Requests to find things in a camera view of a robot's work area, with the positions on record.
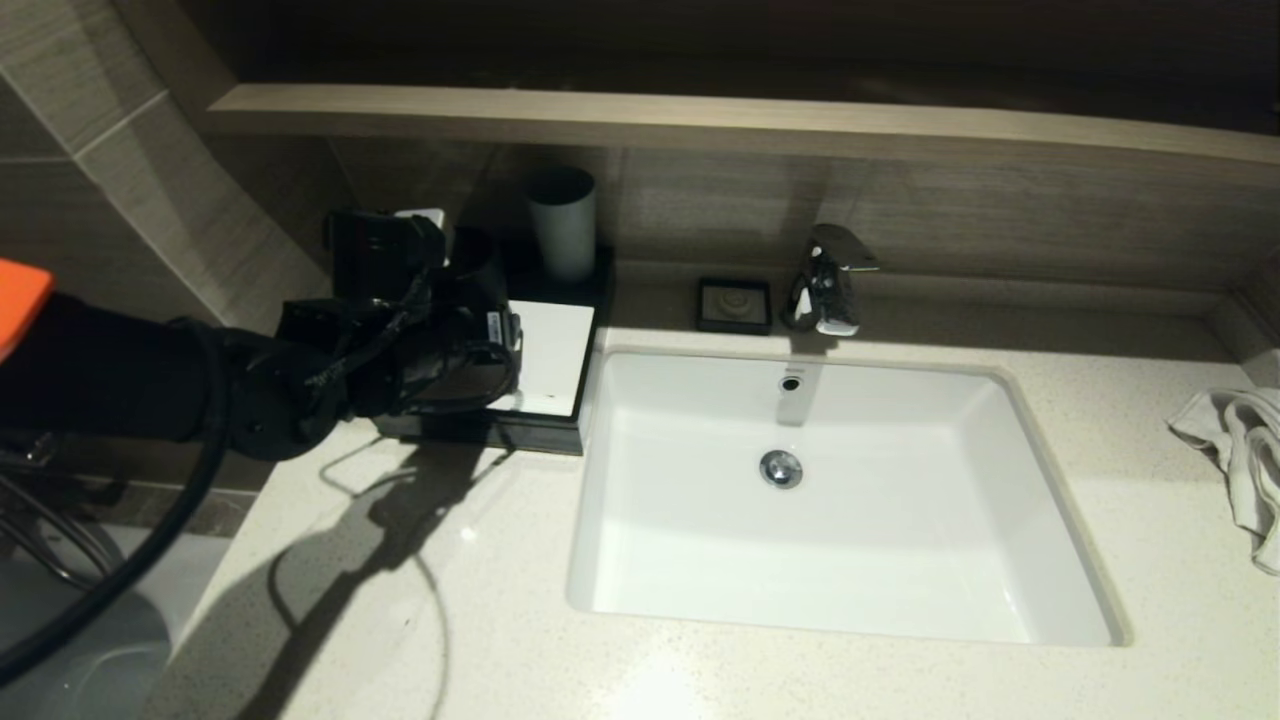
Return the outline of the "white bathtub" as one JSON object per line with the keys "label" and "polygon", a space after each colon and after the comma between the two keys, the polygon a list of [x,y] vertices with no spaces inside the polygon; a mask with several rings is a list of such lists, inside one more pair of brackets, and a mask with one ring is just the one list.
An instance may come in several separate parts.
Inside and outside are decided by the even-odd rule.
{"label": "white bathtub", "polygon": [[[93,625],[0,688],[0,720],[138,720],[229,547],[225,537],[180,536]],[[0,650],[79,596],[24,552],[0,556]]]}

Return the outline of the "white rectangular sink basin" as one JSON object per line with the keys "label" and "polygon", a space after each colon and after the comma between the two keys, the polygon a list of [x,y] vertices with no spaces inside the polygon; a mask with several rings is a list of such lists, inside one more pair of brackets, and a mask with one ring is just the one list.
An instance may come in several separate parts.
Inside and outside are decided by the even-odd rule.
{"label": "white rectangular sink basin", "polygon": [[[803,464],[778,489],[772,450]],[[1114,647],[1016,391],[974,369],[616,352],[567,585],[582,611]]]}

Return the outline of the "black cup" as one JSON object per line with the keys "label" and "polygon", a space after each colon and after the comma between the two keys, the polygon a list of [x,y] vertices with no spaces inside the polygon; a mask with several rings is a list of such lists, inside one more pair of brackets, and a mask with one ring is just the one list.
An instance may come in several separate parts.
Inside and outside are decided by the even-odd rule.
{"label": "black cup", "polygon": [[452,306],[474,313],[504,309],[509,299],[498,242],[479,228],[457,227],[436,288],[439,297]]}

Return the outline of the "black square soap dish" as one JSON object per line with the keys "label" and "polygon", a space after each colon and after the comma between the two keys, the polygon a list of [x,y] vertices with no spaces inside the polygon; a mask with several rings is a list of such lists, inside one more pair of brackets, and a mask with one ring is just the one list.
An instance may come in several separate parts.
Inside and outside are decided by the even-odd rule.
{"label": "black square soap dish", "polygon": [[768,336],[773,313],[764,281],[703,277],[698,282],[695,328],[704,333]]}

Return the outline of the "white towel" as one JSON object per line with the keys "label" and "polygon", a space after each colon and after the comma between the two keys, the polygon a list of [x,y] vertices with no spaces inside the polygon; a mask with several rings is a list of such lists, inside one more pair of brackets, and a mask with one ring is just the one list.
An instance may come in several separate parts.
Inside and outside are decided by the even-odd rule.
{"label": "white towel", "polygon": [[1166,424],[1224,474],[1231,519],[1252,536],[1252,562],[1280,578],[1280,389],[1207,389]]}

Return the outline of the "wooden wall shelf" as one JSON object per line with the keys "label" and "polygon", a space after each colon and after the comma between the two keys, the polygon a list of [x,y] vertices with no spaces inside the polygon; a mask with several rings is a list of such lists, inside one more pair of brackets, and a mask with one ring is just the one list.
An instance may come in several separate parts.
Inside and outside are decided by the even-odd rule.
{"label": "wooden wall shelf", "polygon": [[1280,167],[1280,137],[1139,120],[966,108],[636,94],[242,83],[212,101],[227,133],[439,136],[754,152],[874,152],[1160,160]]}

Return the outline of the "black amenity box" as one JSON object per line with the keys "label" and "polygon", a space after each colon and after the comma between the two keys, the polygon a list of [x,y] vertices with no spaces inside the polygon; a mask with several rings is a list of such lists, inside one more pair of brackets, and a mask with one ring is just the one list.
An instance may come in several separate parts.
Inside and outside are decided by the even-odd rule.
{"label": "black amenity box", "polygon": [[511,393],[483,410],[573,416],[586,443],[599,357],[596,332],[607,319],[614,290],[614,258],[595,251],[595,266],[577,284],[552,279],[529,240],[502,240],[500,255],[512,313],[522,328],[520,375]]}

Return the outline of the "chrome sink faucet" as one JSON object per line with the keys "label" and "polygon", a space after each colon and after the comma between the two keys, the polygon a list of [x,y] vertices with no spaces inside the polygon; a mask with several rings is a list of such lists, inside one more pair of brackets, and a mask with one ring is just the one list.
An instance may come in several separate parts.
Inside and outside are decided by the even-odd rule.
{"label": "chrome sink faucet", "polygon": [[791,331],[854,337],[861,316],[852,275],[879,269],[881,260],[849,228],[817,224],[780,319]]}

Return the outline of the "grey cup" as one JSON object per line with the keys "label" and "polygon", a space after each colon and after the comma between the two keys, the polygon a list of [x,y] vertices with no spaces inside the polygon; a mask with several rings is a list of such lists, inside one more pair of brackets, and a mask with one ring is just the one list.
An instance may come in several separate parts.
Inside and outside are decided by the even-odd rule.
{"label": "grey cup", "polygon": [[525,197],[547,274],[584,282],[595,266],[595,178],[577,167],[541,168],[526,179]]}

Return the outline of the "chrome sink drain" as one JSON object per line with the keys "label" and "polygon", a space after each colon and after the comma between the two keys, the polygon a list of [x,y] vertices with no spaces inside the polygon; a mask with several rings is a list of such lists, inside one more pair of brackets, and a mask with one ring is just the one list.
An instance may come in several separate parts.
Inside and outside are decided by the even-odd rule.
{"label": "chrome sink drain", "polygon": [[758,465],[765,483],[778,489],[791,489],[804,478],[804,468],[797,456],[781,448],[765,452]]}

